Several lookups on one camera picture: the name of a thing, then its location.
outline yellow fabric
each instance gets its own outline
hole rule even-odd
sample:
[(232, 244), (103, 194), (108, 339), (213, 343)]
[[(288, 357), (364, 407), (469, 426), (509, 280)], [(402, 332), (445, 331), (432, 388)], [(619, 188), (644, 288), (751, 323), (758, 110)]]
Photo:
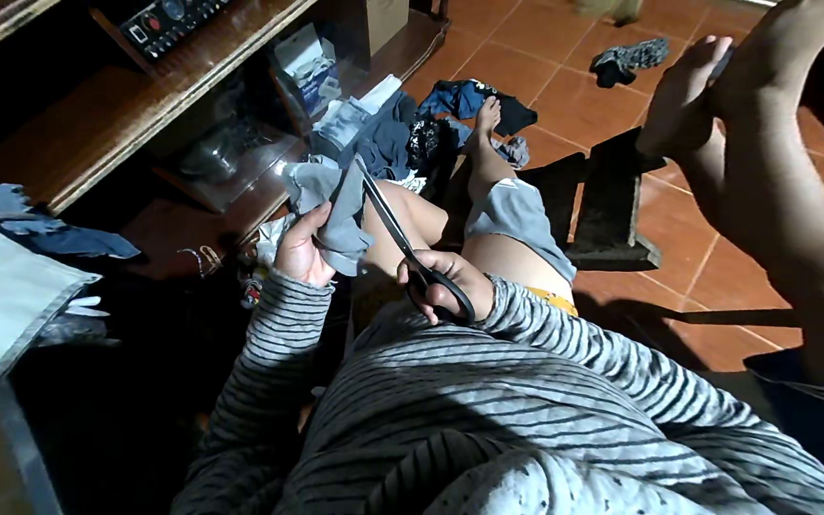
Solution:
[(531, 288), (530, 286), (527, 286), (526, 289), (529, 289), (536, 297), (545, 300), (559, 310), (564, 310), (571, 316), (578, 315), (578, 309), (575, 308), (574, 304), (570, 303), (566, 298), (561, 297), (560, 295), (555, 295), (555, 293), (552, 293), (551, 291), (545, 291), (544, 289)]

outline black scissors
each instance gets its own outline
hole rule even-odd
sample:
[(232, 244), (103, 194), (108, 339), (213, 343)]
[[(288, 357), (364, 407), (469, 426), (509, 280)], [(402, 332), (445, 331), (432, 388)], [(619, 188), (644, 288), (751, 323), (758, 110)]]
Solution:
[(377, 183), (374, 182), (371, 174), (367, 171), (367, 167), (364, 166), (364, 163), (361, 162), (357, 156), (354, 160), (355, 166), (357, 166), (361, 172), (364, 190), (367, 192), (368, 198), (371, 199), (373, 209), (380, 215), (380, 220), (386, 227), (386, 231), (390, 233), (399, 250), (406, 256), (406, 263), (409, 265), (409, 282), (406, 288), (411, 288), (414, 285), (421, 297), (425, 298), (425, 290), (428, 289), (429, 285), (443, 285), (451, 292), (451, 295), (456, 297), (457, 301), (463, 307), (465, 316), (456, 316), (443, 306), (434, 306), (434, 314), (438, 315), (438, 318), (441, 320), (447, 322), (453, 322), (458, 325), (473, 325), (475, 322), (475, 310), (469, 297), (442, 272), (432, 270), (418, 261), (415, 253), (412, 252), (412, 245), (409, 243), (406, 233), (403, 232), (402, 227), (400, 227), (396, 221), (390, 205), (386, 203), (386, 200), (383, 198), (383, 193), (380, 192), (380, 188), (377, 188)]

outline thigh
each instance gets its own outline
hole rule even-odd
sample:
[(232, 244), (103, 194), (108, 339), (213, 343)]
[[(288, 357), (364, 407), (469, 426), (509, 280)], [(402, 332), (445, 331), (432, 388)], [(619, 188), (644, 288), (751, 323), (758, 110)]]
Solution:
[[(441, 239), (444, 226), (447, 225), (447, 212), (398, 184), (377, 181), (377, 186), (412, 248), (430, 248)], [(361, 228), (373, 237), (373, 245), (367, 250), (365, 262), (380, 268), (386, 275), (395, 277), (396, 267), (403, 260), (403, 253), (386, 231), (369, 200), (364, 201)]]
[(571, 285), (526, 244), (504, 235), (476, 235), (463, 244), (461, 255), (475, 268), (523, 286), (544, 289), (572, 304)]

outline right hand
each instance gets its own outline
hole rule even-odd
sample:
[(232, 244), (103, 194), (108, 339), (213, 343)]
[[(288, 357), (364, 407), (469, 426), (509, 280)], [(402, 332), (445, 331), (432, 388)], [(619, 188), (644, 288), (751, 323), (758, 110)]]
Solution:
[[(463, 293), (469, 297), (475, 310), (475, 321), (482, 322), (488, 318), (494, 307), (494, 286), (492, 282), (483, 275), (478, 268), (475, 268), (469, 261), (463, 259), (459, 254), (453, 252), (438, 252), (437, 250), (416, 250), (415, 257), (418, 261), (432, 270), (442, 272), (453, 281)], [(405, 287), (409, 281), (409, 265), (404, 259), (396, 269), (396, 281), (400, 286)], [(456, 316), (463, 316), (464, 310), (456, 297), (449, 289), (440, 284), (431, 284), (422, 297), (417, 291), (411, 292), (412, 301), (418, 306), (431, 325), (437, 325), (440, 321), (434, 312), (435, 306), (447, 308)]]

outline left hand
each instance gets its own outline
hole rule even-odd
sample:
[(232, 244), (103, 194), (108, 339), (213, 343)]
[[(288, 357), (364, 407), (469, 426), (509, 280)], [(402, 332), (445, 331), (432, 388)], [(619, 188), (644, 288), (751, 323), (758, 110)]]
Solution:
[(284, 275), (322, 288), (330, 283), (336, 270), (323, 260), (313, 235), (330, 218), (332, 203), (308, 211), (282, 236), (276, 253), (276, 269)]

